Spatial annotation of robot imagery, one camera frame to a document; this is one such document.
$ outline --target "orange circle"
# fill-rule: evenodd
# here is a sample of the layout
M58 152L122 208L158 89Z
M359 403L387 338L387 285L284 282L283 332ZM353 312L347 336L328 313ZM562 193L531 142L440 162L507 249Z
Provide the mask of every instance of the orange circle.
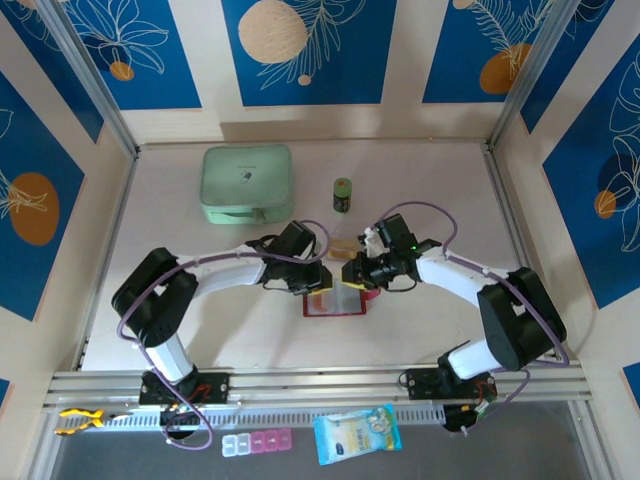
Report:
M616 196L609 190L603 190L596 197L594 207L600 218L611 218L616 213Z
M134 75L133 68L131 68L129 64L119 61L113 62L109 66L109 71L111 72L111 75L123 82L128 82L129 80L133 79Z
M491 57L480 73L480 88L491 95L509 93L530 50L528 43L519 43Z
M11 186L15 190L9 191L9 198L16 203L10 210L13 229L31 245L46 245L56 233L60 219L55 187L40 173L23 173Z

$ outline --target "yellow clamp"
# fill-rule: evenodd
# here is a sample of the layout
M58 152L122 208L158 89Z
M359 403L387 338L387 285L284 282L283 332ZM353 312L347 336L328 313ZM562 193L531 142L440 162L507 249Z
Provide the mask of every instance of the yellow clamp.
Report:
M60 412L60 417L70 417L71 415L80 415L82 417L87 417L88 420L78 425L74 428L59 428L56 430L57 435L73 435L80 430L84 430L89 427L102 428L104 427L104 422L102 421L102 416L104 415L104 410L82 410L79 408L68 408L67 410L63 410Z

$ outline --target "blue wall panel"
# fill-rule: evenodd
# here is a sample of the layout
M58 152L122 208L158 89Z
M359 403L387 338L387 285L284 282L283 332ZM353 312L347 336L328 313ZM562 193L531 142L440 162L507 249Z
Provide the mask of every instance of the blue wall panel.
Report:
M451 0L423 102L502 102L552 4Z
M544 170L598 306L640 287L640 37Z
M615 0L583 0L533 86L521 114L529 132L538 124Z
M246 107L380 103L396 0L223 0Z
M0 10L47 74L51 83L60 92L87 134L96 142L104 123L102 116L44 26L38 12L25 4L29 2L0 0Z
M83 179L0 74L0 307L33 320Z
M201 106L167 0L63 5L122 110Z

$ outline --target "beige circle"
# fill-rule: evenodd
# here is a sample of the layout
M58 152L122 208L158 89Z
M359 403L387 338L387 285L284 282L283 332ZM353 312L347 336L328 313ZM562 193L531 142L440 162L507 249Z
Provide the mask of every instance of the beige circle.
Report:
M260 63L282 63L295 58L307 44L304 21L281 0L261 0L240 19L240 43Z
M464 10L465 8L469 8L471 5L476 3L476 0L452 0L453 7L458 10Z
M298 83L303 87L306 87L307 85L311 85L311 77L309 75L300 75L298 77Z

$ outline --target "wire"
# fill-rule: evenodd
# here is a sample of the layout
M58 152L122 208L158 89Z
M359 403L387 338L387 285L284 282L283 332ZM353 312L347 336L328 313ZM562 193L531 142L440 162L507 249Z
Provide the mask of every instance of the wire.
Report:
M513 392L511 392L511 394L504 399L504 401L502 403L500 403L495 410L493 410L492 412L488 413L486 415L486 417L484 417L485 419L489 418L492 415L496 415L497 413L499 413L501 410L503 410L507 405L509 405L511 403L511 401L516 398L520 392L522 392L522 390L524 390L524 387L527 386L527 384L529 383L529 380L531 380L531 372L529 372L529 370L527 370L526 368L523 368L522 370L520 370L521 372L525 373L525 377L524 380L522 381L522 383L520 385L518 385L518 388L516 388ZM478 428L478 425L480 425L481 422L477 422L473 425L471 425L469 428L466 429L466 432L470 432L476 428Z
M384 288L385 292L389 292L389 293L406 293L406 292L410 292L411 290L413 290L414 288L416 288L418 286L418 282L417 281L413 281L413 285L411 285L410 287L407 288L399 288L399 289L395 289L395 290L391 290L389 288Z
M529 300L514 285L509 283L506 279L504 279L504 278L500 277L499 275L496 275L492 271L486 269L485 267L482 267L480 265L476 265L475 263L470 262L468 260L465 260L464 258L456 257L454 255L451 255L451 254L447 253L449 245L451 244L453 239L458 234L458 222L453 217L453 215L451 215L451 213L449 213L443 207L441 207L439 205L436 205L434 203L421 202L421 201L409 201L409 202L402 202L402 203L399 203L399 204L391 207L389 210L387 210L380 217L380 219L378 221L381 221L381 220L385 219L390 213L392 213L393 211L397 210L398 208L406 206L406 205L424 205L424 206L433 208L435 210L438 210L439 212L444 214L449 219L449 221L451 222L451 225L453 227L453 232L451 233L449 238L447 238L447 240L442 244L442 253L445 256L445 258L447 260L453 262L453 263L457 263L458 265L460 265L462 267L465 267L465 268L468 268L468 269L470 269L470 270L472 270L474 272L480 273L480 274L484 275L485 277L492 279L493 281L500 282L501 285L506 287L509 290L509 292L511 292L511 294L513 296L515 296L518 299L518 301L520 301L520 303L522 303L522 305L527 310L527 312L529 312L531 314L531 316L535 319L535 321L538 323L538 325L540 325L540 328L542 328L542 330L547 335L547 337L549 337L549 340L551 340L551 343L553 344L554 348L556 349L556 352L558 352L558 354L560 355L560 361L559 362L547 362L547 361L544 361L544 360L534 360L535 363L537 363L539 365L546 365L546 366L549 366L549 367L558 367L558 368L564 368L564 367L568 367L569 366L569 355L567 355L567 352L565 351L564 347L562 346L562 344L560 342L560 339L558 339L558 337L553 332L553 330L551 330L551 327L549 327L549 325L544 320L544 318L542 318L542 315L540 315L540 313L538 313L538 311L531 304L531 302L529 302ZM526 370L526 369L522 369L521 371L526 373L525 379L522 381L520 386L518 388L516 388L513 391L513 393L511 393L511 395L509 395L505 399L505 401L502 402L500 404L500 406L498 408L496 408L496 410L494 410L491 413L491 415L495 414L496 412L498 412L499 410L504 408L506 405L511 403L511 401L524 389L524 387L527 386L527 384L529 383L529 379L531 378L531 373L529 372L529 370ZM477 425L478 424L475 424L475 425L471 426L470 428L467 429L467 431L472 430Z
M160 275L151 285L149 285L146 288L146 290L144 290L142 292L142 294L138 298L136 298L133 301L133 303L131 304L129 309L122 316L122 319L120 320L120 322L118 323L118 326L116 327L116 334L118 335L118 337L121 338L122 340L127 341L127 342L131 342L131 343L135 344L138 347L138 350L140 350L140 353L142 354L144 359L151 366L151 371L158 377L158 379L164 384L164 386L167 387L167 389L178 400L180 400L183 404L185 404L187 407L189 407L193 411L193 413L198 417L198 419L200 419L200 421L207 428L207 431L208 431L208 434L209 434L208 440L202 445L189 446L189 445L184 445L182 443L175 442L169 436L170 422L167 422L167 425L165 425L165 427L163 429L163 435L165 436L165 438L167 440L167 443L169 445L173 445L174 447L178 447L178 448L181 448L183 450L192 450L192 451L205 450L205 449L209 448L211 446L211 444L213 443L213 437L214 437L213 427L211 426L211 423L209 423L209 420L207 420L207 417L205 417L204 414L188 398L186 398L184 395L182 395L178 391L178 389L158 369L158 367L154 363L153 359L149 356L149 353L146 351L146 349L142 345L142 342L140 342L140 340L138 340L137 337L134 337L134 336L131 336L131 335L127 335L127 334L125 334L123 332L124 327L126 326L127 322L129 321L129 319L131 318L133 313L138 309L138 307L142 304L142 302L145 301L145 299L151 294L151 292L153 292L157 287L162 285L164 282L166 282L169 278L174 276L176 273L178 273L178 272L180 272L182 270L186 270L187 268L192 268L192 267L195 267L197 265L202 265L204 263L210 263L210 262L216 262L216 261L219 261L219 260L227 260L227 259L230 259L230 258L246 258L246 257L251 257L251 258L273 258L273 259L280 260L280 261L283 261L283 262L296 263L296 264L302 264L302 265L308 265L308 264L317 262L318 260L321 260L329 252L329 244L330 244L329 231L324 227L324 225L320 224L319 222L316 222L315 220L303 220L300 223L315 225L320 230L322 230L322 233L324 234L324 236L326 238L326 244L325 244L324 249L322 250L322 252L320 252L318 255L316 255L314 257L311 257L311 258L307 258L307 259L299 259L299 258L285 257L283 255L275 255L275 254L272 254L272 253L235 252L235 253L222 253L222 254L217 254L217 255L210 255L210 256L207 256L207 257L202 257L202 258L200 258L198 260L190 260L190 261L188 261L186 263L183 263L182 265L177 265L174 268L172 268L171 270L169 270L168 272Z

